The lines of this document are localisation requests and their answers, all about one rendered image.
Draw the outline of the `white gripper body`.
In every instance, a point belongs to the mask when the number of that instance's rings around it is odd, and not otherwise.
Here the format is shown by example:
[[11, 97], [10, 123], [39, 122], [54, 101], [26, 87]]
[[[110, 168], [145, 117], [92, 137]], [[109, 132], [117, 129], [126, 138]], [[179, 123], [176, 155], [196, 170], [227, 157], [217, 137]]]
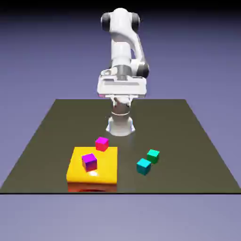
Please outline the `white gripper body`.
[[127, 76], [126, 80], [119, 80], [116, 75], [100, 75], [97, 92], [104, 97], [144, 97], [147, 93], [146, 78]]

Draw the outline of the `small pink cube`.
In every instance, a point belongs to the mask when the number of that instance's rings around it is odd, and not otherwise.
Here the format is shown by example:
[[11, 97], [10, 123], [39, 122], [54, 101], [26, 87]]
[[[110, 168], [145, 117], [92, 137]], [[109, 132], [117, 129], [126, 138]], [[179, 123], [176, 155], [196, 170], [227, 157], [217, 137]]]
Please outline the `small pink cube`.
[[109, 146], [109, 139], [105, 137], [99, 137], [95, 141], [95, 147], [98, 151], [105, 152], [108, 149]]

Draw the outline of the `small green cube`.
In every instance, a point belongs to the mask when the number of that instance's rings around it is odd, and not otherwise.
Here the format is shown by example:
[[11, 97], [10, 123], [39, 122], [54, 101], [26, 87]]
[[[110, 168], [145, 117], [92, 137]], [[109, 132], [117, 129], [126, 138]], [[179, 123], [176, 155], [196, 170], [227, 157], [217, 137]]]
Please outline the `small green cube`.
[[146, 159], [150, 161], [152, 164], [155, 164], [159, 160], [159, 154], [159, 151], [150, 149], [146, 155]]

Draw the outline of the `small purple cube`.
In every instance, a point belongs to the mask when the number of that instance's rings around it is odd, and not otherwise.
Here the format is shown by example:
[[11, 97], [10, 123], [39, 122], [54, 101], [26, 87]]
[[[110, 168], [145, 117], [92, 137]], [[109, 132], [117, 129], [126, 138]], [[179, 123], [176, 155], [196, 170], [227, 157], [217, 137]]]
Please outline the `small purple cube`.
[[83, 155], [81, 159], [82, 165], [86, 172], [90, 172], [97, 169], [97, 159], [93, 153]]

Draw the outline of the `small cyan cube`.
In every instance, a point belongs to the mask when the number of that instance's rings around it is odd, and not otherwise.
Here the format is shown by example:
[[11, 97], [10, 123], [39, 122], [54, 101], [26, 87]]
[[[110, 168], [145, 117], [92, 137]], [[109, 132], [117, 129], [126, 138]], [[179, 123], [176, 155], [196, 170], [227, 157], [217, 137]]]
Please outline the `small cyan cube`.
[[151, 162], [142, 158], [136, 163], [137, 172], [146, 175], [151, 169]]

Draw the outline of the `large orange box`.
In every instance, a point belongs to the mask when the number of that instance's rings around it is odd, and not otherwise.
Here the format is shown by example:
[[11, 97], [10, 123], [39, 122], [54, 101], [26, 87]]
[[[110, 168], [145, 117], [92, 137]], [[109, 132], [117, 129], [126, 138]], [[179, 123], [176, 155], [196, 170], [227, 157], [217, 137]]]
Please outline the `large orange box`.
[[75, 147], [66, 173], [68, 192], [117, 192], [118, 148]]

